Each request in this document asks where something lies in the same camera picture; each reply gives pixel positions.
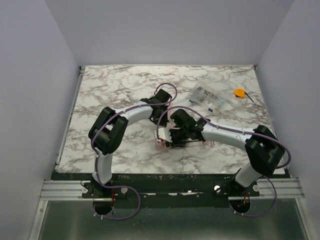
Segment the pink folding umbrella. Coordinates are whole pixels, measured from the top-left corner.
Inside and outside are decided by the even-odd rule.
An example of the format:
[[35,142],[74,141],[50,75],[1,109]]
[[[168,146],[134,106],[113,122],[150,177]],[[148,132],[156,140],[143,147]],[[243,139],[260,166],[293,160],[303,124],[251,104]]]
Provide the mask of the pink folding umbrella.
[[[171,115],[171,120],[176,127],[160,127],[163,117],[171,110],[176,111]],[[202,136],[202,130],[211,120],[205,118],[197,111],[186,106],[168,107],[159,117],[155,134],[155,140],[164,148],[184,148],[189,143],[201,142],[208,145],[209,141]]]

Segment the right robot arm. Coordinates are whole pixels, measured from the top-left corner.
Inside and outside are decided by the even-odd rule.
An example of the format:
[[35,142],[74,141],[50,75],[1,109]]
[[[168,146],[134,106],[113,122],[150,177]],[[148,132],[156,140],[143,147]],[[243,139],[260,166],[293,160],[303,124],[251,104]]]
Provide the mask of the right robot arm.
[[262,176],[272,176],[285,154],[285,148],[264,125],[249,130],[219,126],[207,118],[195,120],[184,109],[176,110],[170,118],[175,128],[169,130],[168,147],[183,147],[192,140],[218,142],[247,153],[249,163],[238,170],[225,187],[231,195],[244,192]]

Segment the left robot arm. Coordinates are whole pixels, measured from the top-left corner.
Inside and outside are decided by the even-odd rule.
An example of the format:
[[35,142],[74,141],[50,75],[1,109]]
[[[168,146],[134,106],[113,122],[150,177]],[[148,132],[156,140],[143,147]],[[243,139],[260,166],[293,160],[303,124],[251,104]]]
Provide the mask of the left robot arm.
[[107,183],[112,179],[112,159],[119,148],[127,127],[142,120],[159,120],[176,96],[163,89],[156,89],[155,95],[142,98],[126,109],[105,107],[89,130],[90,146],[95,152],[93,181],[105,189],[112,189]]

